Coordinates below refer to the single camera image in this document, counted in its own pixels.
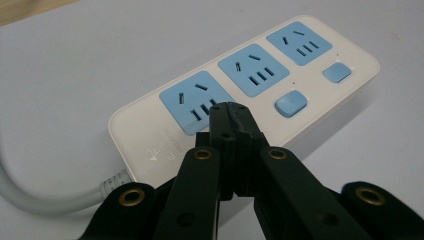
outlet slot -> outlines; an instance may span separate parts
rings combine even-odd
[[[206,71],[175,84],[159,94],[168,111],[189,136],[209,126],[209,109],[233,98]]]
[[[310,63],[333,47],[300,22],[294,22],[266,38],[299,66]]]
[[[228,56],[218,66],[249,97],[257,96],[289,75],[287,68],[258,44]]]

white table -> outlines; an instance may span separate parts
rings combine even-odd
[[[0,27],[3,165],[40,198],[96,187],[124,168],[107,130],[118,108],[306,14],[381,71],[291,150],[325,186],[368,181],[424,217],[423,10],[421,0],[79,1]],[[77,239],[94,211],[37,216],[0,198],[0,238]],[[252,199],[223,203],[219,226],[219,239],[264,239]]]

wooden surface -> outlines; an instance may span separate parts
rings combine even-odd
[[[76,1],[77,0],[0,0],[0,26]]]

power strip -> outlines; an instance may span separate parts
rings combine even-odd
[[[209,108],[247,106],[274,146],[287,146],[378,73],[370,54],[310,16],[299,16],[118,110],[109,131],[134,181],[176,176]]]

blue switch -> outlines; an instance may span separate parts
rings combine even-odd
[[[275,103],[275,108],[281,115],[290,118],[304,108],[307,103],[308,100],[302,93],[293,90],[278,99]]]
[[[352,71],[346,65],[339,62],[331,65],[323,72],[324,76],[333,83],[341,82],[351,73]]]

